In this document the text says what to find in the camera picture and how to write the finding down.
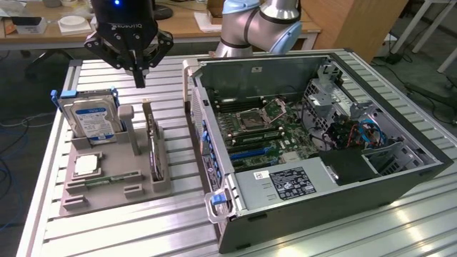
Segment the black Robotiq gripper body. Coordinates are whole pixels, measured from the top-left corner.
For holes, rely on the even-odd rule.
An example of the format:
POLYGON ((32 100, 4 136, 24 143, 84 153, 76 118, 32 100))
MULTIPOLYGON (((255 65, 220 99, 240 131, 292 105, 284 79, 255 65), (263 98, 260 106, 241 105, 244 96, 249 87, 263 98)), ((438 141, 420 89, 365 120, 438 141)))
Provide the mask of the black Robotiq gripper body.
POLYGON ((147 54, 159 27, 152 1, 92 1, 96 32, 116 50, 147 54))

